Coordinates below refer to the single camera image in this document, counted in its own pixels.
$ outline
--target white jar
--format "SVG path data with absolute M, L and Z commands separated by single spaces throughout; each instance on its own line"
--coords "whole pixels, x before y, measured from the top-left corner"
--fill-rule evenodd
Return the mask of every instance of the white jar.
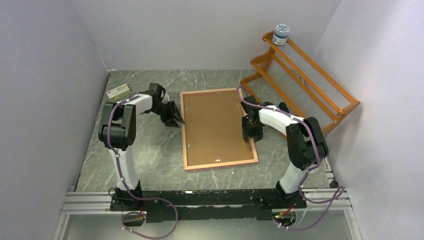
M 276 30 L 274 31 L 274 35 L 272 36 L 272 42 L 275 45 L 283 46 L 287 42 L 289 31 L 290 27 L 286 24 L 278 24 Z

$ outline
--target cork board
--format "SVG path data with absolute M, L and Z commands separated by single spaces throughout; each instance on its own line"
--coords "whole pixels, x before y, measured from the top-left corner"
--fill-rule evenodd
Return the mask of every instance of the cork board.
M 258 162 L 255 144 L 243 140 L 245 115 L 235 88 L 181 92 L 184 169 Z

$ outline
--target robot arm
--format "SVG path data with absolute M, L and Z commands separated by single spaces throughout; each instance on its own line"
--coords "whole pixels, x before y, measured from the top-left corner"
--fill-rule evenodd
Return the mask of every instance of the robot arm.
M 125 183 L 133 194 L 141 197 L 140 181 L 134 168 L 133 152 L 131 145 L 136 139 L 136 115 L 144 113 L 155 113 L 160 116 L 160 120 L 168 127 L 179 127 L 177 122 L 184 123 L 177 105 L 174 101 L 170 101 L 166 90 L 159 84 L 151 83 L 145 92 L 133 94 L 126 103 L 120 105 L 114 112 L 112 124 L 110 126 L 110 143 L 118 151 L 119 165 L 125 178 Z M 112 159 L 116 158 L 116 154 L 108 145 L 108 123 L 112 114 L 112 109 L 118 102 L 106 102 L 103 106 L 100 126 L 98 130 L 98 138 L 108 148 Z M 126 188 L 121 181 L 118 172 L 117 162 L 114 160 L 114 167 L 117 176 L 116 195 L 122 199 L 128 199 L 129 205 L 134 200 L 127 196 Z
M 245 97 L 244 100 L 254 105 L 260 105 L 271 109 L 277 109 L 270 102 L 259 104 L 253 96 Z M 247 105 L 241 102 L 246 116 L 242 117 L 241 123 L 243 128 L 243 139 L 245 142 L 249 138 L 253 138 L 256 142 L 263 137 L 262 127 L 269 125 L 279 132 L 283 133 L 287 138 L 287 151 L 290 158 L 285 175 L 277 183 L 277 190 L 285 199 L 291 198 L 297 194 L 297 189 L 304 177 L 308 167 L 317 163 L 314 149 L 312 147 L 310 136 L 305 127 L 293 117 L 281 114 L 275 110 L 259 109 L 258 107 Z M 278 105 L 280 110 L 288 113 L 289 109 L 286 104 L 281 102 Z M 312 132 L 313 140 L 318 149 L 319 158 L 322 160 L 328 155 L 328 148 L 321 127 L 317 119 L 314 117 L 302 118 L 296 117 L 299 121 L 303 121 Z

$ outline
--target orange wooden rack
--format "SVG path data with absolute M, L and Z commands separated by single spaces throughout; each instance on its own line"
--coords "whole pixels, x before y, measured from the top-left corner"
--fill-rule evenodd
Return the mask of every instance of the orange wooden rack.
M 360 101 L 351 96 L 292 40 L 288 39 L 283 46 L 275 45 L 273 34 L 274 31 L 270 31 L 262 37 L 270 47 L 266 53 L 250 61 L 256 72 L 244 78 L 242 86 L 260 102 L 249 83 L 263 78 L 288 105 L 292 114 L 302 118 L 317 118 L 324 136 L 328 135 Z

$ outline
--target white wall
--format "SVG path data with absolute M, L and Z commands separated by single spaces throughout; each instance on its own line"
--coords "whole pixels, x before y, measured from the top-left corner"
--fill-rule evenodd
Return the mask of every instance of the white wall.
M 0 1 L 0 239 L 52 238 L 107 76 L 69 0 Z
M 312 54 L 340 0 L 72 0 L 108 69 L 250 69 L 277 24 Z
M 424 238 L 423 8 L 342 0 L 314 55 L 362 102 L 327 141 L 365 240 Z

